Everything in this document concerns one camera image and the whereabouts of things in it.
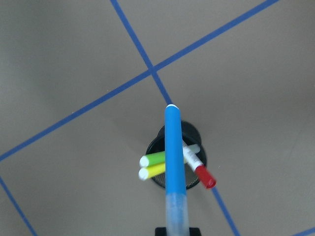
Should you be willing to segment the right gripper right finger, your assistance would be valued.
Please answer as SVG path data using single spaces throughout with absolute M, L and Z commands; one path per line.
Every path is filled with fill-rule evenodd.
M 201 231 L 199 228 L 190 227 L 189 228 L 189 235 L 190 236 L 201 236 Z

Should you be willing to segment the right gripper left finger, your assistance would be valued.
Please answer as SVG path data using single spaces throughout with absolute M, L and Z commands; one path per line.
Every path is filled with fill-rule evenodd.
M 165 227 L 156 227 L 155 236 L 167 236 L 167 230 Z

